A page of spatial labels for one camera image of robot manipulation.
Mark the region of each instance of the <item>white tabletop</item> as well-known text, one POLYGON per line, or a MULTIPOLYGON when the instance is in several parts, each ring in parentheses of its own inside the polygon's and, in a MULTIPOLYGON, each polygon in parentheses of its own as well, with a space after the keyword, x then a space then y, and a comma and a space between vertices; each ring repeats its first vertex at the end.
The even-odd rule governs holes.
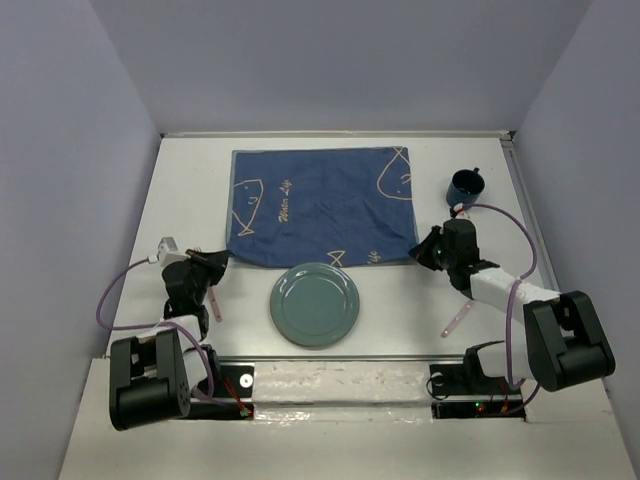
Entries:
MULTIPOLYGON (((496 139, 165 139, 132 260, 153 253, 162 236, 174 236, 182 248, 224 248, 232 150, 384 145, 409 148, 422 236, 448 218, 444 192, 460 168, 480 167, 487 181, 483 200, 521 217, 496 139)), ((514 273, 524 271, 528 246, 516 228, 493 212, 472 215, 482 255, 514 273)), ((449 338, 440 338, 465 303, 443 273, 411 265, 372 267, 366 275, 362 268, 346 270, 360 290, 361 315, 354 331, 322 355, 461 354, 503 336, 502 315, 479 306, 449 338)), ((231 264, 216 290, 224 320, 213 322, 209 335, 221 355, 315 354, 284 341, 271 324, 267 298, 280 274, 231 264)), ((159 267, 135 271, 127 278, 116 323, 153 321, 164 299, 159 267)), ((521 336, 522 330, 515 333, 521 336)), ((541 392, 527 407, 527 422, 433 420, 423 388, 424 361, 263 358, 255 367, 251 422, 169 421, 116 432, 108 417, 109 360, 94 360, 60 478, 634 478, 600 381, 541 392)), ((525 396, 532 387, 525 384, 525 396)))
MULTIPOLYGON (((413 204, 419 235, 448 216, 445 192, 452 174, 479 167, 487 188, 482 201, 522 218, 503 151, 497 138, 429 137, 279 137, 164 139, 133 248, 132 261, 155 253, 161 237, 178 247, 205 251, 225 248, 225 226, 234 150, 314 149, 405 146, 409 149, 413 204)), ((530 263, 529 247, 517 228, 501 215, 471 213, 483 258, 514 274, 530 263)), ((420 357, 462 354, 470 345, 502 338, 504 316, 476 305, 447 339, 440 333, 466 298, 445 273, 417 264, 346 268, 360 294, 358 321, 342 341, 323 350, 289 343, 269 316, 268 299, 284 270, 256 268, 231 261, 215 292, 223 322, 212 323, 208 340, 221 357, 420 357)), ((530 281, 541 284, 536 273, 530 281)), ((160 318, 166 293, 157 265, 140 267, 125 281, 115 324, 150 323, 160 318)), ((114 332, 111 340, 129 336, 114 332)), ((514 327, 514 339, 524 330, 514 327)))

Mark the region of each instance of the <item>gray wall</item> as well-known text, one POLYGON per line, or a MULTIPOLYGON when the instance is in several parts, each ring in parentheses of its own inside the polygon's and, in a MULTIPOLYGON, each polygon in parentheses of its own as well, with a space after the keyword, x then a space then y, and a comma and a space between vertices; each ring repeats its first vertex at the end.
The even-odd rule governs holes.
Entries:
POLYGON ((91 0, 160 131, 516 129, 588 0, 91 0))
POLYGON ((640 3, 595 0, 516 136, 563 289, 588 292, 617 356, 607 381, 640 472, 640 3))
POLYGON ((57 478, 158 142, 86 0, 1 2, 2 478, 57 478))

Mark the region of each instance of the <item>blue cloth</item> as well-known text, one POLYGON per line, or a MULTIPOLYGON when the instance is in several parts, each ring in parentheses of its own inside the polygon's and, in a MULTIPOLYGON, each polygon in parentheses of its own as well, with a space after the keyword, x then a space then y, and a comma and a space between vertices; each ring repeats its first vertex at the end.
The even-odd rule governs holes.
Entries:
POLYGON ((408 258, 418 243, 403 147, 234 152, 227 248, 265 267, 408 258))

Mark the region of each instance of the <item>purple cable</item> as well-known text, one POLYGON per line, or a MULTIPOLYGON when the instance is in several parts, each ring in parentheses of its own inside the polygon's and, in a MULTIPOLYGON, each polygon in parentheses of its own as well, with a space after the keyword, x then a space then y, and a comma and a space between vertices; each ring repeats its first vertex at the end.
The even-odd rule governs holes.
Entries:
POLYGON ((112 331, 138 330, 140 328, 153 328, 157 325, 156 323, 145 323, 143 325, 133 325, 130 327, 114 327, 112 325, 106 324, 104 320, 102 320, 102 305, 104 304, 104 301, 109 296, 109 293, 111 293, 111 289, 115 286, 116 283, 118 283, 118 280, 124 277, 127 273, 129 273, 134 268, 139 267, 140 265, 144 265, 145 263, 149 263, 148 258, 132 263, 127 268, 125 268, 122 272, 118 274, 116 278, 114 278, 111 281, 109 286, 105 289, 104 293, 102 294, 102 297, 100 297, 100 301, 98 302, 98 307, 96 308, 96 322, 98 322, 98 325, 100 325, 105 330, 112 330, 112 331))
MULTIPOLYGON (((149 263, 149 259, 148 258, 145 258, 144 260, 139 260, 139 261, 137 261, 135 263, 132 263, 127 268, 125 268, 122 272, 120 272, 111 281, 109 286, 105 289, 104 293, 102 294, 102 297, 100 297, 100 301, 98 302, 98 306, 96 308, 96 322, 98 322, 98 325, 100 325, 105 330, 111 330, 111 331, 140 330, 140 329, 154 328, 154 327, 159 326, 159 324, 157 324, 157 323, 144 323, 144 324, 141 324, 141 325, 130 325, 130 326, 127 326, 127 327, 114 327, 112 325, 108 325, 102 319, 102 306, 104 305, 105 300, 109 296, 109 293, 111 293, 111 290, 113 289, 115 284, 118 283, 118 280, 120 280, 122 277, 124 277, 127 273, 129 273, 134 268, 139 267, 140 265, 144 265, 145 263, 149 263)), ((193 389, 191 394, 194 397, 196 397, 198 400, 208 401, 210 403, 215 403, 215 404, 218 404, 218 405, 228 406, 227 404, 225 404, 223 402, 218 402, 217 400, 213 399, 213 391, 214 391, 214 385, 215 385, 214 381, 213 381, 213 371, 211 370, 211 365, 209 365, 209 359, 207 358, 207 354, 205 353, 205 351, 202 349, 202 347, 198 343, 198 340, 196 340, 196 338, 193 335, 191 335, 191 333, 189 333, 189 330, 187 330, 186 328, 184 328, 180 324, 177 324, 177 323, 172 322, 170 320, 165 320, 164 322, 162 322, 161 325, 170 325, 173 328, 175 328, 176 330, 178 330, 180 333, 182 333, 187 338, 187 340, 189 340, 189 342, 191 342, 191 344, 194 346, 196 352, 198 352, 198 355, 200 355, 200 358, 202 359, 202 363, 204 365, 204 369, 207 372, 207 385, 209 387, 209 395, 205 395, 200 390, 198 390, 197 387, 193 389)))
POLYGON ((511 387, 512 390, 516 390, 522 386, 524 381, 520 381, 517 384, 513 383, 513 352, 511 351, 511 318, 513 317, 513 307, 516 301, 516 294, 518 292, 518 287, 520 286, 520 284, 525 278, 529 277, 533 272, 535 272, 536 267, 538 266, 538 250, 536 249, 536 244, 533 241, 531 234, 529 234, 529 232, 527 231, 526 227, 522 224, 520 220, 518 220, 516 217, 511 215, 506 210, 503 210, 502 208, 499 208, 499 207, 494 207, 493 205, 487 205, 485 203, 470 203, 462 206, 462 208, 465 210, 469 210, 473 207, 487 208, 489 210, 493 210, 495 212, 505 215, 507 218, 509 218, 513 223, 517 225, 517 227, 522 231, 522 233, 524 233, 524 236, 526 237, 527 241, 529 242, 529 246, 531 247, 531 254, 533 256, 531 260, 531 267, 529 267, 529 270, 524 272, 513 282, 513 285, 511 285, 511 291, 509 292, 509 299, 507 301, 507 311, 506 311, 507 321, 506 321, 505 333, 504 333, 505 347, 507 351, 507 383, 509 384, 509 387, 511 387))

